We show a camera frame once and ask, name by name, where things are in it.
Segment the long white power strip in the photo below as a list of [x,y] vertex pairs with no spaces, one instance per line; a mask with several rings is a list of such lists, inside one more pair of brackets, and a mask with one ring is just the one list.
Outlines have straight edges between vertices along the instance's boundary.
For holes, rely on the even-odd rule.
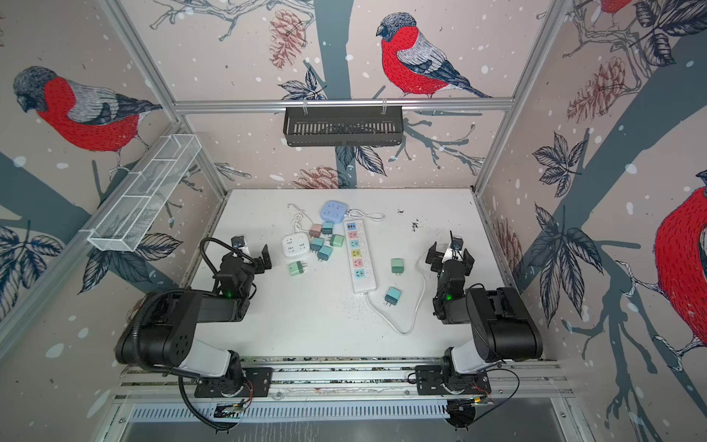
[[376,291],[377,280],[364,221],[361,219],[344,220],[344,237],[353,292],[365,294]]

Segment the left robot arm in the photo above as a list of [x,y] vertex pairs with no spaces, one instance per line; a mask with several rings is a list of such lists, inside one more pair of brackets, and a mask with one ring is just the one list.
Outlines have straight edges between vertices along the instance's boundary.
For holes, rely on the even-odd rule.
[[244,368],[237,352],[198,339],[196,329],[202,323],[245,319],[257,292],[255,276],[272,269],[269,249],[263,247],[259,256],[252,257],[245,252],[242,237],[230,244],[205,238],[199,249],[213,273],[214,288],[177,288],[145,296],[116,344],[116,360],[175,376],[182,384],[190,379],[199,399],[265,398],[272,370]]

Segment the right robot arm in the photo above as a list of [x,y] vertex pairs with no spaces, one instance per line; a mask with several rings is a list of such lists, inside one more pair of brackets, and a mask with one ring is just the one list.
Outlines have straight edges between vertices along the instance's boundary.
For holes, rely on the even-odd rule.
[[445,351],[441,386],[452,394],[484,393],[483,373],[506,361],[541,358],[543,342],[517,289],[465,286],[474,258],[461,245],[455,239],[442,250],[435,243],[425,256],[437,275],[433,315],[445,325],[471,327],[468,342]]

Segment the pink plug adapter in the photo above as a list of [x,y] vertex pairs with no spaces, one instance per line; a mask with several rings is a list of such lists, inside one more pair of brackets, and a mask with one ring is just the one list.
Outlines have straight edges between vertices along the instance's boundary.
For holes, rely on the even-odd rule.
[[309,229],[309,237],[311,238],[319,238],[322,235],[322,225],[321,224],[314,224],[311,226]]

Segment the light green plug adapter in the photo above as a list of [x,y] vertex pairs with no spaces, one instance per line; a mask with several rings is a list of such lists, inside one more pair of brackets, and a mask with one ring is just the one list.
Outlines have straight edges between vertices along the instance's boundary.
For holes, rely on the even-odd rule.
[[334,248],[341,248],[344,246],[345,237],[339,234],[333,234],[330,238],[330,245]]

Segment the white square power socket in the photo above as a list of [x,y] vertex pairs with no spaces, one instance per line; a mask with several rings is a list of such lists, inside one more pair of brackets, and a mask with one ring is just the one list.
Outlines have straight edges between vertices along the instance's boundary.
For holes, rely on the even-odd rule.
[[310,252],[309,235],[305,232],[296,232],[286,235],[282,239],[282,249],[285,258],[294,260]]

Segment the blue square power socket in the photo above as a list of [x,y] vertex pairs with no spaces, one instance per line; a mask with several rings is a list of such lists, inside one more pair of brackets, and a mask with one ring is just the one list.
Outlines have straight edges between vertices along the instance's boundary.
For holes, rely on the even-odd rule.
[[348,213],[348,205],[339,201],[329,200],[320,210],[320,218],[324,222],[335,225],[342,224]]

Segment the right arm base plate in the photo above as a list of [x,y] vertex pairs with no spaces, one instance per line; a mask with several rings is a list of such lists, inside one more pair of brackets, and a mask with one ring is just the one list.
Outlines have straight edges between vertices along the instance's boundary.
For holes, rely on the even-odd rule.
[[414,369],[414,384],[420,396],[491,394],[485,372],[460,374],[452,368],[438,365],[417,366]]

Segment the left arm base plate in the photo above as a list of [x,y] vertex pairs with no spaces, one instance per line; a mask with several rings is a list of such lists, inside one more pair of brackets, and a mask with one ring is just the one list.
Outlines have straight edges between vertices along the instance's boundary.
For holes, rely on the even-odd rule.
[[196,398],[265,398],[269,394],[272,368],[240,368],[221,378],[199,379],[194,395]]

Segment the black wall basket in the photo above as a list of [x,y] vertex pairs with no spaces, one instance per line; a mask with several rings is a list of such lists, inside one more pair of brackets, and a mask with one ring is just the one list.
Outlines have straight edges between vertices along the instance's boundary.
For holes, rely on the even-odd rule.
[[283,126],[289,147],[394,147],[404,138],[401,107],[289,108]]

